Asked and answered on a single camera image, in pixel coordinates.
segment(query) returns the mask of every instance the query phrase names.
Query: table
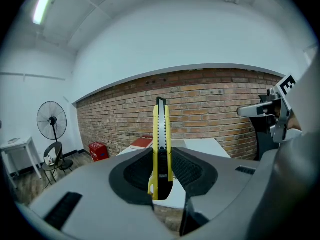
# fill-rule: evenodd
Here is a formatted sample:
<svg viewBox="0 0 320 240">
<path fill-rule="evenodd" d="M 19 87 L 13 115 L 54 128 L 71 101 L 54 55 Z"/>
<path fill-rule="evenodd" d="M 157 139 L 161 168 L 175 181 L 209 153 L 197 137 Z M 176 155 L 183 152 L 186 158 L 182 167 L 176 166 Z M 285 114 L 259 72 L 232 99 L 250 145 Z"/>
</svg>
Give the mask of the table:
<svg viewBox="0 0 320 240">
<path fill-rule="evenodd" d="M 214 138 L 203 138 L 203 139 L 173 139 L 171 141 L 172 147 L 186 148 L 209 155 L 230 158 L 228 153 L 223 149 L 222 146 Z M 118 154 L 123 155 L 136 149 L 127 147 L 124 151 Z M 173 187 L 170 195 L 166 200 L 154 200 L 153 203 L 159 206 L 165 206 L 170 208 L 183 209 L 186 202 L 186 192 L 180 182 L 177 179 L 173 179 Z"/>
<path fill-rule="evenodd" d="M 23 137 L 23 138 L 20 138 L 19 140 L 17 140 L 15 143 L 8 144 L 8 142 L 6 142 L 0 146 L 1 152 L 4 152 L 5 154 L 7 154 L 10 163 L 13 165 L 15 173 L 19 176 L 19 172 L 18 172 L 17 166 L 15 164 L 15 161 L 13 160 L 12 155 L 10 154 L 10 151 L 18 150 L 18 149 L 25 149 L 26 150 L 36 174 L 38 175 L 38 177 L 40 179 L 42 179 L 42 176 L 37 168 L 37 165 L 39 166 L 39 169 L 41 168 L 41 161 L 40 161 L 40 158 L 36 152 L 37 151 L 36 146 L 34 144 L 32 137 L 31 136 Z"/>
<path fill-rule="evenodd" d="M 173 139 L 171 145 L 172 147 L 186 148 L 213 156 L 230 158 L 228 153 L 214 138 Z M 120 152 L 118 156 L 132 151 L 136 151 L 136 149 L 127 147 L 124 151 Z"/>
</svg>

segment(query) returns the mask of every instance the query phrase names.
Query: wooden floor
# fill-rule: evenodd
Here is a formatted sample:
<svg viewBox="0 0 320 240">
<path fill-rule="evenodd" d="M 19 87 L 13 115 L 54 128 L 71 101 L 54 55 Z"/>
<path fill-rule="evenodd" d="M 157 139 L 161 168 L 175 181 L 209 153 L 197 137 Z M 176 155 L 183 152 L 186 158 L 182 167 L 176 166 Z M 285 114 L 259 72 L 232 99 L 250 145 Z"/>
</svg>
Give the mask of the wooden floor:
<svg viewBox="0 0 320 240">
<path fill-rule="evenodd" d="M 73 166 L 71 167 L 72 170 L 93 162 L 92 158 L 85 152 L 81 154 L 73 154 L 68 156 L 66 159 L 73 161 Z M 18 187 L 16 195 L 20 203 L 28 206 L 36 197 L 40 196 L 43 191 L 46 191 L 51 187 L 47 177 L 45 176 L 45 172 L 41 169 L 40 173 L 42 178 L 39 178 L 35 171 L 31 171 L 14 178 L 14 182 Z M 70 170 L 66 170 L 65 173 L 68 175 L 72 172 Z M 54 178 L 57 182 L 65 176 L 64 172 L 59 169 L 54 173 Z"/>
<path fill-rule="evenodd" d="M 72 170 L 93 162 L 92 158 L 85 152 L 81 154 L 73 154 L 68 156 L 66 159 L 73 161 Z M 66 170 L 65 172 L 67 175 L 72 173 L 70 170 Z M 14 178 L 14 182 L 18 187 L 15 192 L 20 203 L 28 206 L 35 198 L 40 196 L 43 191 L 46 191 L 51 187 L 47 177 L 45 176 L 45 172 L 41 169 L 40 173 L 42 175 L 41 179 L 38 177 L 35 171 Z M 63 177 L 65 177 L 65 174 L 62 170 L 58 169 L 57 175 L 56 173 L 54 174 L 54 178 L 56 178 L 57 182 L 59 182 L 59 179 L 62 179 Z M 160 205 L 154 205 L 154 213 L 169 230 L 171 230 L 177 237 L 179 236 L 183 209 L 174 209 Z"/>
</svg>

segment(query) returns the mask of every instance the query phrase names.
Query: red brick wall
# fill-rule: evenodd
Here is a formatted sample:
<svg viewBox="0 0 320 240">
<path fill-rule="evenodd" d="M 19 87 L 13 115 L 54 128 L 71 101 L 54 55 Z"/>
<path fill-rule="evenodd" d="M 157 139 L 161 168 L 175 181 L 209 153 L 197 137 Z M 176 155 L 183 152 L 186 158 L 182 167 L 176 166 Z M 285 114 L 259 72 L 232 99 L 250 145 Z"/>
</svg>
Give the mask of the red brick wall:
<svg viewBox="0 0 320 240">
<path fill-rule="evenodd" d="M 111 156 L 153 132 L 153 107 L 167 99 L 172 139 L 215 138 L 233 158 L 252 159 L 256 135 L 237 108 L 256 104 L 281 78 L 241 69 L 203 69 L 159 74 L 103 90 L 77 103 L 84 148 L 94 141 Z"/>
</svg>

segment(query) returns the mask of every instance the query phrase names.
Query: red crate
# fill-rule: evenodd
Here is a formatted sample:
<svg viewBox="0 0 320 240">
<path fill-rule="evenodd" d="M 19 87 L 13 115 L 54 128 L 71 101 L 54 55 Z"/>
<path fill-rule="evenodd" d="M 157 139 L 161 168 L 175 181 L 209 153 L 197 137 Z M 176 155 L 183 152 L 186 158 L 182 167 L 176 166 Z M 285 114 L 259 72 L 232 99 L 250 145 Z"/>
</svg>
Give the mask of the red crate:
<svg viewBox="0 0 320 240">
<path fill-rule="evenodd" d="M 89 149 L 94 162 L 109 158 L 107 147 L 99 142 L 91 143 Z"/>
</svg>

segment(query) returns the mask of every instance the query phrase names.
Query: red book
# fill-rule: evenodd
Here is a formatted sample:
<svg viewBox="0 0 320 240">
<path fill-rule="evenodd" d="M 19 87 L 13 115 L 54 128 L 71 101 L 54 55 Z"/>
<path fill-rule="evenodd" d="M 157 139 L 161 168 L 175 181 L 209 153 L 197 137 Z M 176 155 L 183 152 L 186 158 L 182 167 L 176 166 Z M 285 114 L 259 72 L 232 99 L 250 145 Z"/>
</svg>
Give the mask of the red book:
<svg viewBox="0 0 320 240">
<path fill-rule="evenodd" d="M 153 137 L 150 135 L 144 135 L 141 138 L 137 139 L 134 143 L 130 145 L 131 149 L 142 150 L 150 148 L 153 142 Z"/>
</svg>

